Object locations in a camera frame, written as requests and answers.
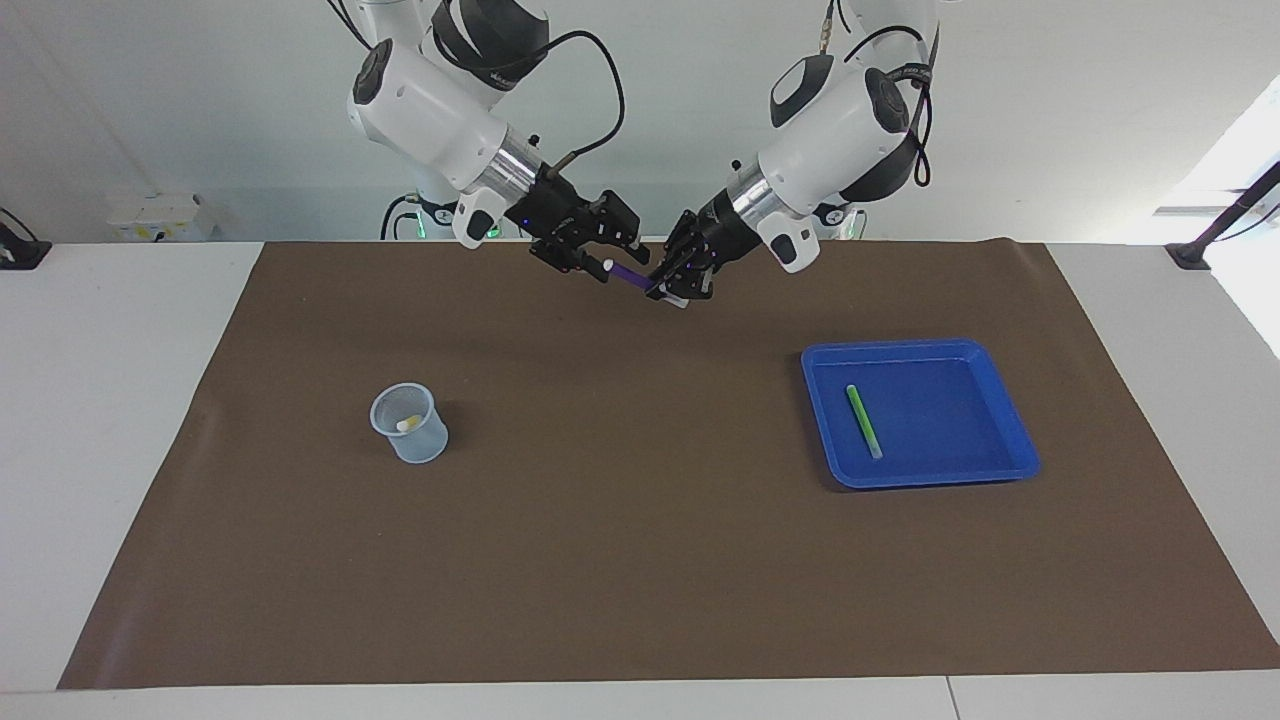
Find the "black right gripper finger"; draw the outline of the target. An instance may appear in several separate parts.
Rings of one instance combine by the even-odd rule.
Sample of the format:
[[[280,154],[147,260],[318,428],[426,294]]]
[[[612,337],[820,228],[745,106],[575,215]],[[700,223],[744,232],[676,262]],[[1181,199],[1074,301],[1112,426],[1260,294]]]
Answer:
[[[650,249],[640,241],[640,218],[613,190],[604,190],[598,199],[598,234],[600,243],[622,249],[632,260],[646,265]]]
[[[585,272],[600,283],[607,283],[611,277],[599,259],[585,252],[581,247],[559,240],[534,240],[530,243],[530,254],[564,274]]]

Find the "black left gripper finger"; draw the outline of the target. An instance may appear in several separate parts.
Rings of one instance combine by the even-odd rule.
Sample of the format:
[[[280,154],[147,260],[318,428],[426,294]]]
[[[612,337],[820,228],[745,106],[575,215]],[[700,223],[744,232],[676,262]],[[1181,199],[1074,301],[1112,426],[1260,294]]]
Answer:
[[[709,300],[716,272],[710,266],[671,266],[655,272],[655,291],[660,301],[687,307],[691,301]]]
[[[655,287],[676,282],[690,268],[700,247],[698,214],[685,210],[663,243],[662,259],[655,268]]]

